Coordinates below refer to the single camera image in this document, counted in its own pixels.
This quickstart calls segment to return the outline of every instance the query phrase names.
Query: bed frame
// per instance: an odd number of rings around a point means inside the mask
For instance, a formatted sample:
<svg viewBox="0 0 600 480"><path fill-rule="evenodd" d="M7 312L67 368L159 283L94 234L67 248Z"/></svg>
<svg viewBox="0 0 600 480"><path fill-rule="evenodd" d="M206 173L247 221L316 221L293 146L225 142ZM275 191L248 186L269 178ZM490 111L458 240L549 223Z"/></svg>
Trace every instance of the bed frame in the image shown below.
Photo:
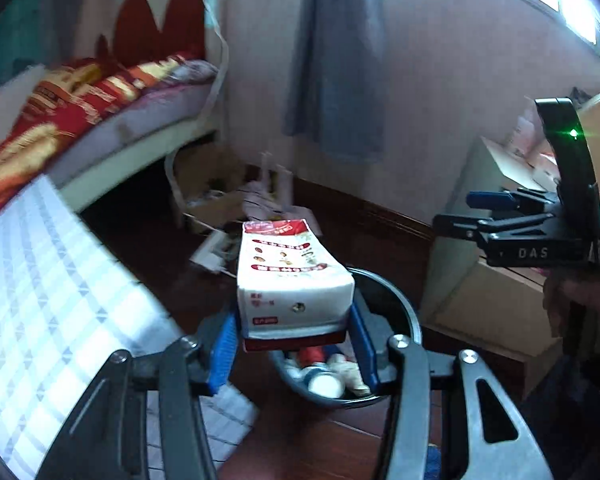
<svg viewBox="0 0 600 480"><path fill-rule="evenodd" d="M119 28L120 17L123 11L126 10L125 6L129 1L125 0L121 6L116 28ZM151 7L154 18L156 18L161 2L157 0L146 1ZM202 12L204 13L203 20L205 23L203 41L206 59L219 67L218 77L209 92L203 110L195 118L184 119L155 130L137 142L111 154L65 183L61 187L60 193L73 211L80 212L84 210L108 191L148 165L199 139L208 132L216 130L220 132L219 136L222 137L224 114L221 89L228 65L228 47L221 33L224 0L203 0L203 2ZM167 17L164 21L163 27L166 29L168 27ZM118 30L116 34L118 38L114 37L114 53L117 47L116 43L121 43L116 41L120 38ZM101 36L96 47L100 51L98 54L103 55L102 50L106 48L106 40Z"/></svg>

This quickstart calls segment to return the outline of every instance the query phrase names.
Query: pillow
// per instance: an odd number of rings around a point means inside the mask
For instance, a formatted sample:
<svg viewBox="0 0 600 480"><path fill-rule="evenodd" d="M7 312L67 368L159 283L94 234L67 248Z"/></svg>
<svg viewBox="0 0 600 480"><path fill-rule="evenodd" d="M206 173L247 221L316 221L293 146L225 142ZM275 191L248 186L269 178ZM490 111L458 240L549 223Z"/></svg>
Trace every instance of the pillow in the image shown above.
<svg viewBox="0 0 600 480"><path fill-rule="evenodd" d="M186 60L156 84L151 91L179 85L205 85L211 83L217 74L218 69L208 61L202 59Z"/></svg>

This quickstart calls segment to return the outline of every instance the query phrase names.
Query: metal screw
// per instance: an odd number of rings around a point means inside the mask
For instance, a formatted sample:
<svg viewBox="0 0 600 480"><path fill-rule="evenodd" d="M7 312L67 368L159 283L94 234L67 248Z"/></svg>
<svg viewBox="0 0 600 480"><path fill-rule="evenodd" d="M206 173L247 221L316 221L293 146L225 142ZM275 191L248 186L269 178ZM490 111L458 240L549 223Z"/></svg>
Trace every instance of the metal screw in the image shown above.
<svg viewBox="0 0 600 480"><path fill-rule="evenodd" d="M409 338L402 334L392 336L389 342L394 348L407 348L409 346Z"/></svg>
<svg viewBox="0 0 600 480"><path fill-rule="evenodd" d="M186 335L180 341L185 348L193 349L198 346L198 340L192 335Z"/></svg>
<svg viewBox="0 0 600 480"><path fill-rule="evenodd" d="M109 360L112 363L119 365L120 363L126 361L127 356L128 352L125 352L124 350L116 350L115 352L113 352L113 354L109 356Z"/></svg>
<svg viewBox="0 0 600 480"><path fill-rule="evenodd" d="M472 365L478 361L478 354L473 350L462 350L460 352L460 358L465 363Z"/></svg>

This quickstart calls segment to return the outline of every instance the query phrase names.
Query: box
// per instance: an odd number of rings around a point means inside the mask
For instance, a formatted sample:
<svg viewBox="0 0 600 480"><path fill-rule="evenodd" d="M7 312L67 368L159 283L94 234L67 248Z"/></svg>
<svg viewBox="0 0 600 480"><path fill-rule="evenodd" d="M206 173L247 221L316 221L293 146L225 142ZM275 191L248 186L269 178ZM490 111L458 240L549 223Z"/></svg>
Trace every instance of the box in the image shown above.
<svg viewBox="0 0 600 480"><path fill-rule="evenodd" d="M305 220L245 222L237 282L248 351L344 340L353 276L320 244Z"/></svg>
<svg viewBox="0 0 600 480"><path fill-rule="evenodd" d="M544 277L533 269L490 267L480 256L427 326L525 367L525 395L561 355L542 307Z"/></svg>
<svg viewBox="0 0 600 480"><path fill-rule="evenodd" d="M560 182L560 171L555 158L541 153L538 155L534 172L531 175L540 186L547 191L556 192Z"/></svg>
<svg viewBox="0 0 600 480"><path fill-rule="evenodd" d="M244 217L244 193L238 188L244 183L246 166L228 146L207 143L183 148L173 172L185 212L197 220L221 228Z"/></svg>

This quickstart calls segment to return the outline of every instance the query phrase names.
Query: blue gripper pad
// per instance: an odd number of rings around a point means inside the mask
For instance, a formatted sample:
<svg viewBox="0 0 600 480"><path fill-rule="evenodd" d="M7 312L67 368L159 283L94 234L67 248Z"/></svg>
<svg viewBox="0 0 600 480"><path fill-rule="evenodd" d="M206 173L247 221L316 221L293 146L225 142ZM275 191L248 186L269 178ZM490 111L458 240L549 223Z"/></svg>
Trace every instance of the blue gripper pad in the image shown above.
<svg viewBox="0 0 600 480"><path fill-rule="evenodd" d="M518 199L508 191L471 191L466 196L466 204L471 209L489 211L515 211Z"/></svg>
<svg viewBox="0 0 600 480"><path fill-rule="evenodd" d="M369 387L373 394L379 390L380 381L378 379L378 366L376 364L376 352L374 351L371 337L368 334L362 315L356 306L354 297L351 309L349 311L349 324L347 327L353 351L356 353L356 360L360 367L362 380Z"/></svg>
<svg viewBox="0 0 600 480"><path fill-rule="evenodd" d="M226 383L234 365L235 353L238 348L238 329L235 316L235 311L227 314L209 354L209 376L206 384L212 395L218 393L220 387Z"/></svg>

